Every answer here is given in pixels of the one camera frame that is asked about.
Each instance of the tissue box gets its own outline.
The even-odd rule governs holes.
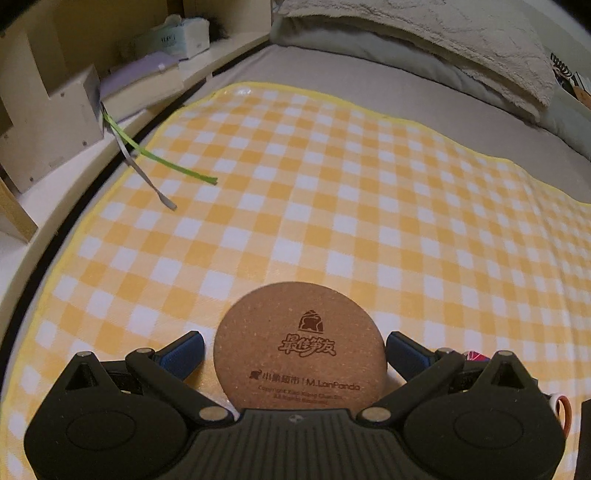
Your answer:
[[[162,25],[135,37],[121,48],[125,60],[163,51],[178,60],[186,60],[209,48],[209,22],[204,18],[170,15]]]

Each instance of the wooden panel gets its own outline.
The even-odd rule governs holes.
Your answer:
[[[22,32],[35,30],[39,24],[51,18],[51,12],[61,0],[40,0],[18,17],[14,23],[7,28],[5,35],[0,38],[0,65],[5,55],[11,51],[11,44]]]
[[[94,64],[99,76],[121,63],[117,42],[164,22],[166,0],[63,0],[54,12],[70,75]]]
[[[102,130],[85,90],[88,69],[47,95],[26,32],[11,43],[0,68],[0,96],[12,127],[0,137],[2,166],[20,192],[102,138]]]
[[[70,77],[51,16],[30,29],[28,37],[43,85],[51,93]]]
[[[591,109],[591,95],[585,92],[582,88],[573,87],[573,89],[577,98],[579,99],[579,102],[581,102],[585,107]]]
[[[6,107],[4,106],[4,102],[0,98],[0,136],[4,135],[10,128],[12,127],[12,120],[10,120],[10,116],[6,111]],[[0,178],[4,179],[5,172],[2,171],[2,165],[0,164]]]
[[[177,14],[181,17],[185,16],[183,0],[166,0],[166,4],[169,15]]]
[[[2,180],[0,180],[0,230],[9,235],[21,237],[27,242],[37,231],[35,222],[19,205]]]
[[[207,14],[218,17],[227,32],[268,32],[271,29],[269,0],[184,0],[188,17]]]

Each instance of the gingham blanket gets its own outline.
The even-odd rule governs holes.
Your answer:
[[[129,170],[53,268],[12,373],[0,478],[33,478],[26,426],[76,351],[121,359],[199,330],[192,386],[227,401],[212,342],[232,303],[301,280],[349,296],[385,336],[491,356],[515,351],[574,405],[556,478],[576,462],[591,397],[591,207],[429,130],[290,87],[241,83],[175,113],[145,158],[167,210]]]

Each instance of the logo on coaster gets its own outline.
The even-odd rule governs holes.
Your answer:
[[[308,310],[301,316],[298,330],[324,334],[322,317],[314,310]],[[282,340],[281,345],[277,347],[277,350],[285,352],[286,355],[295,352],[302,358],[310,356],[313,353],[336,355],[334,341],[323,337],[305,337],[298,333],[288,333],[285,336],[285,340]]]
[[[248,378],[249,378],[249,380],[268,380],[270,382],[293,383],[293,384],[300,383],[300,377],[292,377],[291,375],[281,375],[281,374],[272,373],[272,372],[263,372],[263,370],[261,370],[261,369],[251,371],[251,376]]]
[[[324,333],[322,318],[314,310],[308,310],[301,316],[298,330],[302,332]]]

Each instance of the cork coaster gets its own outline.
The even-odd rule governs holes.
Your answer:
[[[356,414],[381,397],[386,381],[384,342],[370,316],[312,283],[276,283],[242,297],[217,329],[213,361],[238,410]]]

